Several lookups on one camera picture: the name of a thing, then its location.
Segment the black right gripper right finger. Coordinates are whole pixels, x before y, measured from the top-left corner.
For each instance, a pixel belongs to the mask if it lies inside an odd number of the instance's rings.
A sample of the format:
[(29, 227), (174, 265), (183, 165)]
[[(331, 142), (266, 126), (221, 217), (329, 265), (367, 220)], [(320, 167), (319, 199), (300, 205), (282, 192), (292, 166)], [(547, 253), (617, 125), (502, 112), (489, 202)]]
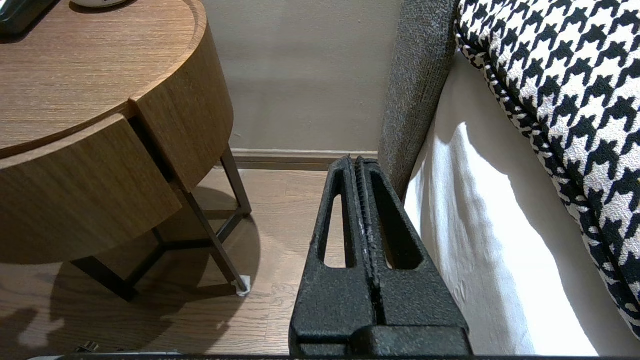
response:
[(377, 162), (357, 158), (355, 180), (377, 323), (466, 330), (466, 319)]

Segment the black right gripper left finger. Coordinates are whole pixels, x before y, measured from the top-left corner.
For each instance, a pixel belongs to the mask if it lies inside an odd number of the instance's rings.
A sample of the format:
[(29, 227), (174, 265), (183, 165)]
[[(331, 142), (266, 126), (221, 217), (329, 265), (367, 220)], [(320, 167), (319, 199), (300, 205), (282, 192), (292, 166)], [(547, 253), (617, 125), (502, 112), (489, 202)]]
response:
[[(325, 263), (333, 204), (342, 199), (344, 268)], [(292, 353), (347, 353), (350, 337), (374, 325), (355, 166), (345, 156), (330, 165), (289, 325)]]

